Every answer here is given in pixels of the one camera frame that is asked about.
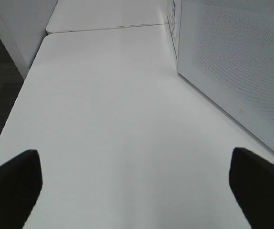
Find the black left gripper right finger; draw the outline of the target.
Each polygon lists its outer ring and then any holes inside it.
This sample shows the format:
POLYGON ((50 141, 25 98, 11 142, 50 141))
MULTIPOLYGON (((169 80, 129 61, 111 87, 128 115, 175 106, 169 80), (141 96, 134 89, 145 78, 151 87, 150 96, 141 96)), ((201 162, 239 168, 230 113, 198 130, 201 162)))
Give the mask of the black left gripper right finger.
POLYGON ((274 229, 274 164, 242 147, 232 152, 229 185, 253 229, 274 229))

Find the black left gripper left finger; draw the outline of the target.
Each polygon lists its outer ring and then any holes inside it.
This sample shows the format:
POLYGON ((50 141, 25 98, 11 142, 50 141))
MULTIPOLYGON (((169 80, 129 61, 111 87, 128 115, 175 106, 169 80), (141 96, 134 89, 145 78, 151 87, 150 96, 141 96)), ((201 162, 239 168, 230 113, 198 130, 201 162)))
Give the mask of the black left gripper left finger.
POLYGON ((42 189, 37 150, 26 150, 0 166, 0 229, 21 229, 42 189))

